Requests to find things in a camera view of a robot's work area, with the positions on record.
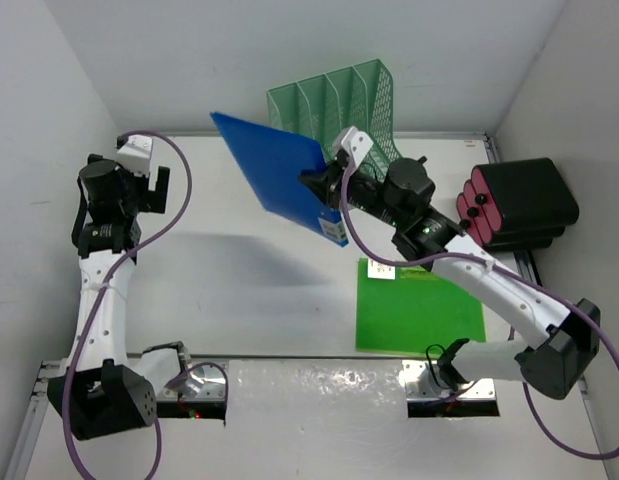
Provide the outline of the blue clip file folder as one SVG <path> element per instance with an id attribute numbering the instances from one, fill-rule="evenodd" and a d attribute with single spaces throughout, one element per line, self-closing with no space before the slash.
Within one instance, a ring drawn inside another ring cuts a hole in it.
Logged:
<path id="1" fill-rule="evenodd" d="M 326 170 L 317 141 L 220 112 L 211 118 L 266 211 L 338 246 L 348 244 L 340 212 L 324 205 L 300 182 L 305 173 Z"/>

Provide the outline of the green file organizer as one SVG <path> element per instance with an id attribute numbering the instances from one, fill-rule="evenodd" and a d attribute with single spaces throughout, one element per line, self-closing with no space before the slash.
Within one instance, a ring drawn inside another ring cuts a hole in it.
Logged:
<path id="1" fill-rule="evenodd" d="M 382 176 L 401 157 L 393 138 L 393 77 L 379 59 L 272 88 L 266 98 L 272 127 L 318 141 L 326 157 L 350 126 L 374 142 L 368 172 Z"/>

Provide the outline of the green clip file folder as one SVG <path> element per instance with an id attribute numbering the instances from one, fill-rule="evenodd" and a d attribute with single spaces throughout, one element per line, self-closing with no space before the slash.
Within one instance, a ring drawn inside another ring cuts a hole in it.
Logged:
<path id="1" fill-rule="evenodd" d="M 398 268 L 390 278 L 358 260 L 355 347 L 359 352 L 422 357 L 433 344 L 486 340 L 482 304 L 421 267 Z"/>

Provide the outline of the black pink drawer box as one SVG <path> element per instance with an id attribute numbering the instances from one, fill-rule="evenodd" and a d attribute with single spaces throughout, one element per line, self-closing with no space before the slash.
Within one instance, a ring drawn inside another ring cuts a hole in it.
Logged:
<path id="1" fill-rule="evenodd" d="M 549 158 L 474 166 L 456 209 L 460 226 L 490 252 L 547 248 L 580 214 Z"/>

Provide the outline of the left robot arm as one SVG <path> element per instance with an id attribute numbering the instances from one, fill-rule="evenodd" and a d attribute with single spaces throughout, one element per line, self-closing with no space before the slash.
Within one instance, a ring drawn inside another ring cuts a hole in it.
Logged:
<path id="1" fill-rule="evenodd" d="M 79 256 L 81 291 L 76 337 L 65 372 L 47 390 L 55 410 L 69 408 L 79 441 L 152 425 L 157 395 L 185 369 L 185 348 L 147 348 L 136 363 L 126 350 L 127 299 L 140 242 L 137 217 L 166 209 L 170 171 L 150 180 L 149 159 L 92 154 L 78 174 L 80 193 L 71 239 Z"/>

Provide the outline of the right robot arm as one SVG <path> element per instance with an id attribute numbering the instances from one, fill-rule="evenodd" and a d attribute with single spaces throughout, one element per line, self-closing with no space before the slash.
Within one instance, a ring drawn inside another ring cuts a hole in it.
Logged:
<path id="1" fill-rule="evenodd" d="M 396 160 L 377 180 L 341 157 L 299 180 L 328 207 L 345 212 L 354 206 L 392 225 L 401 266 L 421 266 L 462 288 L 518 333 L 507 342 L 462 338 L 445 347 L 430 369 L 441 388 L 456 391 L 492 378 L 526 383 L 562 400 L 597 355 L 599 308 L 587 299 L 564 303 L 542 292 L 479 247 L 431 206 L 435 184 L 421 160 Z"/>

